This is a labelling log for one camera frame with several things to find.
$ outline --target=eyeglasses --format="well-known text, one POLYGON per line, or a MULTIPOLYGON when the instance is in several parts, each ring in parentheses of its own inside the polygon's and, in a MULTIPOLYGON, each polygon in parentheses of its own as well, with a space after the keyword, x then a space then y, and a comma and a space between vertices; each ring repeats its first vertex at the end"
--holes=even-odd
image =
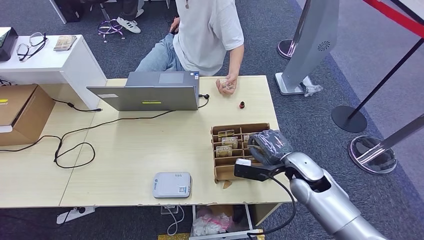
POLYGON ((42 34, 41 32, 33 33, 29 36, 29 44, 30 46, 21 43, 16 49, 16 54, 21 63, 30 59, 36 53, 38 53, 44 46, 47 44, 48 38, 46 34, 42 34))

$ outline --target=red barrier rope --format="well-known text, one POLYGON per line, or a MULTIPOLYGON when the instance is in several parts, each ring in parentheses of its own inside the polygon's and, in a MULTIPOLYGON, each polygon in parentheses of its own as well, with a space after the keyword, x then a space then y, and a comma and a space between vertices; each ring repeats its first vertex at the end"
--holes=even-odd
POLYGON ((394 10, 393 8, 389 7, 388 5, 379 0, 363 1, 369 4, 371 7, 377 9, 380 13, 384 14, 389 19, 395 21, 402 27, 408 29, 409 31, 420 36, 421 38, 424 38, 424 25, 419 24, 418 22, 394 10))

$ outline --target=white sneaker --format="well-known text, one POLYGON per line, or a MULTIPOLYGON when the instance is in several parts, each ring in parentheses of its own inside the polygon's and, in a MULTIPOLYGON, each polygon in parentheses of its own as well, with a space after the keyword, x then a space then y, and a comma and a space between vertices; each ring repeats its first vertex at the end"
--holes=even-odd
POLYGON ((128 29, 130 32, 139 34, 142 31, 140 28, 134 23, 135 21, 127 21, 121 17, 118 17, 116 21, 124 28, 128 29))
POLYGON ((137 15, 135 15, 135 18, 140 17, 140 15, 141 15, 142 13, 144 13, 144 12, 145 12, 145 10, 144 10, 143 8, 140 8, 140 9, 137 11, 137 15))

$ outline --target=man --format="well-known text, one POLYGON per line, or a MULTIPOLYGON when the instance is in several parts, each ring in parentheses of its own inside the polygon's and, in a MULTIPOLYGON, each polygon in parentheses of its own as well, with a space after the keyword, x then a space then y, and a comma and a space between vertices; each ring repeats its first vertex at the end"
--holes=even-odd
POLYGON ((221 94, 233 94, 245 52, 235 0, 175 0, 179 17, 170 32, 141 60, 136 71, 199 71, 212 76, 229 51, 226 83, 216 81, 221 94))
POLYGON ((136 22, 136 18, 144 12, 142 8, 144 2, 142 1, 141 3, 142 5, 139 6, 139 0, 122 0, 122 12, 116 19, 121 26, 135 34, 142 32, 136 22))

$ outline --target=paper money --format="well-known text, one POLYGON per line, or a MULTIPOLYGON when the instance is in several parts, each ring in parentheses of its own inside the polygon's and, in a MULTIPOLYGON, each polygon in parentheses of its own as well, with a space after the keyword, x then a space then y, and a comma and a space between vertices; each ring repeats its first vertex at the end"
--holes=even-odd
POLYGON ((249 138, 251 137, 250 133, 243 134, 243 142, 249 142, 249 138))
POLYGON ((234 84, 228 84, 227 83, 227 79, 220 79, 219 80, 219 83, 222 85, 222 88, 223 89, 225 89, 225 88, 228 88, 228 89, 234 89, 234 84))
POLYGON ((225 158, 233 156, 233 147, 232 146, 217 146, 216 147, 216 157, 225 158))
POLYGON ((226 130, 218 132, 218 142, 221 142, 223 137, 231 137, 234 136, 234 130, 226 130))
POLYGON ((69 35, 69 36, 60 36, 57 39, 56 46, 54 46, 54 51, 68 51, 72 44, 74 44, 75 40, 77 40, 77 36, 69 35))
POLYGON ((222 145, 223 146, 232 146, 232 149, 237 149, 239 146, 239 138, 236 136, 232 137, 223 137, 222 138, 222 145))
POLYGON ((262 153, 262 154, 264 153, 264 150, 258 145, 247 145, 247 148, 249 150, 250 150, 250 148, 255 148, 255 149, 259 150, 260 153, 262 153))

